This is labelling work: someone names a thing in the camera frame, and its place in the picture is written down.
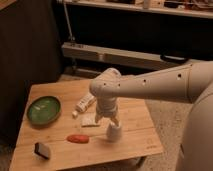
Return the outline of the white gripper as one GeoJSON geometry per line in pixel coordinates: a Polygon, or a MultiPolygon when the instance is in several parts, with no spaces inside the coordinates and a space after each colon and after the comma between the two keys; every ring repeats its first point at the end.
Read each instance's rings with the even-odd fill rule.
{"type": "Polygon", "coordinates": [[[95,123],[101,120],[102,117],[111,118],[111,121],[118,127],[119,120],[115,117],[118,112],[116,98],[98,98],[96,105],[95,123]]]}

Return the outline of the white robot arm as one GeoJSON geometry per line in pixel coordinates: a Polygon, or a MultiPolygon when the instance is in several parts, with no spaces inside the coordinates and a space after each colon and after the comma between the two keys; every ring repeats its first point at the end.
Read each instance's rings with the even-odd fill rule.
{"type": "Polygon", "coordinates": [[[109,68],[91,81],[90,92],[97,119],[117,112],[118,97],[190,103],[176,171],[213,171],[213,61],[132,77],[109,68]]]}

